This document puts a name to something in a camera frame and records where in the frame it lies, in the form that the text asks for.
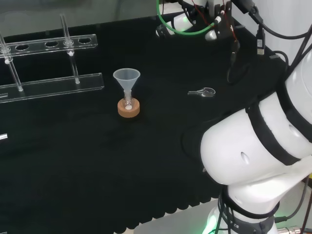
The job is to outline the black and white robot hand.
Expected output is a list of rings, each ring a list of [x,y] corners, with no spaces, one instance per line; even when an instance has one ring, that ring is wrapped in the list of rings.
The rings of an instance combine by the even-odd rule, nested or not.
[[[160,25],[156,28],[156,35],[204,36],[207,41],[232,37],[234,41],[238,41],[232,17],[232,3],[232,0],[157,0],[156,13]],[[173,4],[181,12],[166,21],[166,7]]]

